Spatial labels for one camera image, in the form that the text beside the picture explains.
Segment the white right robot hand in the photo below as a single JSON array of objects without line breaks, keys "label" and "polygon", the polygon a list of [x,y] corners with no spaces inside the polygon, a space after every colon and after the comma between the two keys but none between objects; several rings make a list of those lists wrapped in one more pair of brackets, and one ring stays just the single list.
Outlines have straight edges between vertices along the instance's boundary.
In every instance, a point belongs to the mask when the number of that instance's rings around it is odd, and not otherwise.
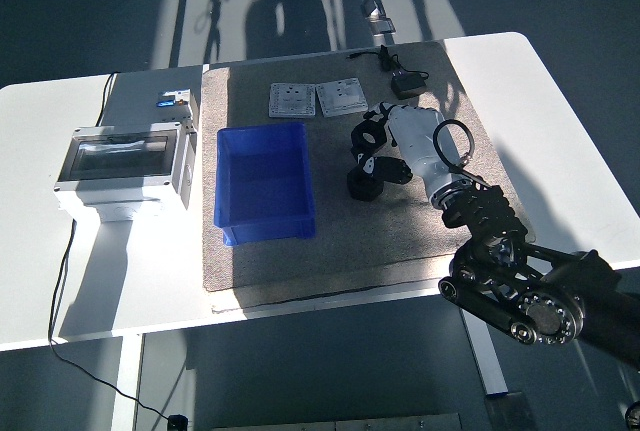
[{"label": "white right robot hand", "polygon": [[464,123],[433,108],[381,102],[352,130],[351,143],[356,166],[347,188],[356,200],[370,202],[386,182],[404,185],[417,176],[431,205],[445,210],[472,186],[464,167],[473,158],[474,137]]}]

